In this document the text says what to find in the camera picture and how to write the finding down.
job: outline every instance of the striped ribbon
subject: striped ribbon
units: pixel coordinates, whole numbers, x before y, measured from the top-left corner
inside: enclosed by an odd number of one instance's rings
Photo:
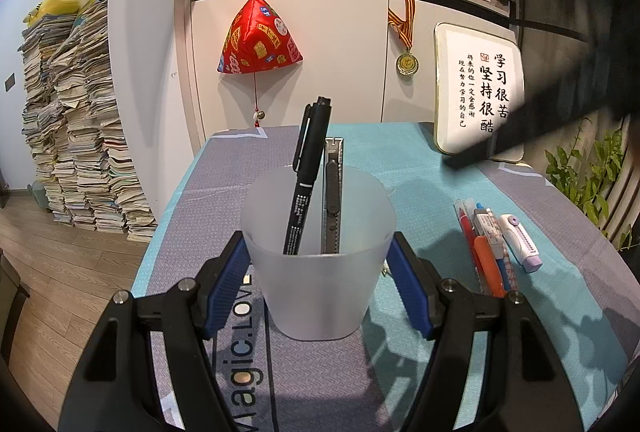
[[[406,20],[401,20],[389,9],[389,24],[396,28],[402,43],[410,50],[414,45],[415,0],[404,0]]]

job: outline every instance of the wooden floor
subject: wooden floor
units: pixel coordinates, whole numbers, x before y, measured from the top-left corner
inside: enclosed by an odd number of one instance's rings
[[[0,209],[0,248],[31,293],[9,369],[54,428],[82,348],[108,299],[133,284],[146,246],[54,222],[30,197]]]

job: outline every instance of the translucent plastic cup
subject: translucent plastic cup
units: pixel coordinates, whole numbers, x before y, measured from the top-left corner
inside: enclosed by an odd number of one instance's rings
[[[340,254],[321,255],[322,176],[316,180],[299,255],[283,255],[296,184],[291,167],[258,177],[242,231],[273,321],[296,340],[337,340],[364,318],[396,230],[396,213],[374,176],[345,167]]]

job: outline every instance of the white cabinet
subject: white cabinet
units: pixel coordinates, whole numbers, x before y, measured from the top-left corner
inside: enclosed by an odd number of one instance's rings
[[[404,0],[389,0],[389,7],[404,18]],[[414,47],[418,59],[418,72],[405,78],[396,71],[396,60],[405,50],[395,31],[389,30],[386,43],[386,84],[383,122],[435,121],[436,106],[436,50],[435,27],[449,23],[494,34],[515,42],[512,31],[487,20],[436,4],[416,1],[414,20]]]
[[[255,74],[221,74],[229,25],[247,0],[199,0],[191,31],[205,135],[253,126],[298,125],[307,103],[332,100],[333,123],[378,123],[385,88],[388,0],[266,0],[286,22],[304,61]]]

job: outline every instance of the red pyramid sachet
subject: red pyramid sachet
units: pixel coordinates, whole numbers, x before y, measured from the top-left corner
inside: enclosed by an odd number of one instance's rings
[[[276,11],[264,0],[248,0],[231,24],[218,71],[247,74],[301,61],[302,55]]]

